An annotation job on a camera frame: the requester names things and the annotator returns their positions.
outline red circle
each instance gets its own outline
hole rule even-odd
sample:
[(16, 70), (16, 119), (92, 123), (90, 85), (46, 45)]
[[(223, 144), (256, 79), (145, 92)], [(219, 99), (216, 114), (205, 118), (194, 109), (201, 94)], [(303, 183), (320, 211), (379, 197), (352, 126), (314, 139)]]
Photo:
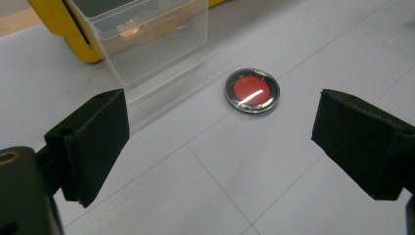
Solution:
[(259, 105), (264, 103), (271, 94), (268, 84), (257, 76), (241, 76), (235, 81), (235, 95), (241, 102)]

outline white table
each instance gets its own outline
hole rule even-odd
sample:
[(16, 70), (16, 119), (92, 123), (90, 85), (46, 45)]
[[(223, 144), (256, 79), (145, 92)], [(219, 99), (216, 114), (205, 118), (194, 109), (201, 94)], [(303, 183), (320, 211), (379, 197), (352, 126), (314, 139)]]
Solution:
[[(405, 234), (403, 191), (375, 202), (311, 140), (319, 92), (415, 124), (415, 6), (404, 0), (237, 0), (209, 12), (206, 87), (134, 131), (88, 209), (56, 195), (67, 234)], [(226, 77), (273, 74), (277, 108), (227, 104)], [(0, 148), (43, 134), (120, 85), (44, 26), (0, 38)]]

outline clear plastic container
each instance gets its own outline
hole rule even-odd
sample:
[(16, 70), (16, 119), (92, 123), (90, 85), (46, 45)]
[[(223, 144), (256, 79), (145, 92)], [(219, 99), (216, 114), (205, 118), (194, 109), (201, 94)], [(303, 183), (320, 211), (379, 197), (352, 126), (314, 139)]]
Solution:
[[(149, 80), (208, 38), (208, 0), (68, 0), (68, 5), (124, 86), (148, 83), (151, 91), (165, 85), (174, 74)], [(185, 70), (199, 63), (188, 63)]]

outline round compact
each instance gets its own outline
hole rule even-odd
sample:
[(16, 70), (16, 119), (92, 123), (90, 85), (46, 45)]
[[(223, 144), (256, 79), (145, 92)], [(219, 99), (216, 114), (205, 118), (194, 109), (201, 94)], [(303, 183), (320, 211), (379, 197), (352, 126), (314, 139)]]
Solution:
[(280, 96), (280, 86), (263, 70), (243, 69), (226, 80), (226, 98), (236, 109), (251, 113), (271, 110)]

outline wooden surface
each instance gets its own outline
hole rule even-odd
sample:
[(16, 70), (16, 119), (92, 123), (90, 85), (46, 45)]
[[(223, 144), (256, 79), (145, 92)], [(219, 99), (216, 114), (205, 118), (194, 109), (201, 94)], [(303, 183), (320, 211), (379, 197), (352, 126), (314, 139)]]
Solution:
[(0, 37), (15, 33), (26, 28), (42, 24), (33, 9), (12, 14), (0, 19)]

